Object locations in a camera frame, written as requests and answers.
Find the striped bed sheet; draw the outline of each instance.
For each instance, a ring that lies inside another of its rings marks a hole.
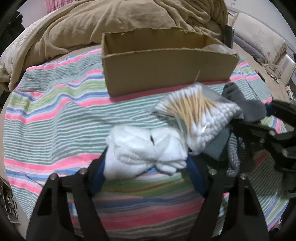
[[[247,99],[271,101],[267,85],[242,57],[230,79]],[[224,84],[211,83],[209,87],[221,94]],[[5,169],[26,215],[30,217],[51,173],[74,174],[100,156],[114,125],[148,129],[174,125],[147,109],[181,87],[112,99],[102,72],[101,49],[28,68],[12,92],[4,123]],[[277,132],[286,131],[282,121],[274,117],[264,119],[263,124]],[[274,170],[274,161],[266,151],[254,158],[257,165],[250,180],[271,228],[288,202],[281,186],[282,174]],[[79,234],[73,197],[68,195],[68,199]],[[225,194],[214,234],[222,228],[227,199]],[[134,179],[106,181],[93,200],[112,240],[182,240],[203,202],[186,171],[169,176],[156,169]]]

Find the folded white cloth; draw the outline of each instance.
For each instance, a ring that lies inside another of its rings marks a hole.
[[[106,142],[104,176],[109,180],[136,177],[154,165],[169,174],[186,167],[188,148],[171,127],[150,131],[119,125],[110,130]]]

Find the cardboard box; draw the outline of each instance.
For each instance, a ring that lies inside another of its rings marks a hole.
[[[102,62],[110,96],[144,90],[227,80],[239,57],[204,51],[224,45],[204,34],[179,28],[138,28],[125,33],[104,33]]]

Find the pink curtain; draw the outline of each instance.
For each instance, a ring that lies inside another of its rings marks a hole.
[[[45,0],[47,13],[50,13],[68,3],[74,2],[75,0]]]

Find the gray pillow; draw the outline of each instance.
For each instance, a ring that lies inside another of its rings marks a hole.
[[[257,60],[260,60],[262,63],[265,62],[264,56],[240,37],[234,35],[233,41],[238,44],[244,51],[255,57]]]

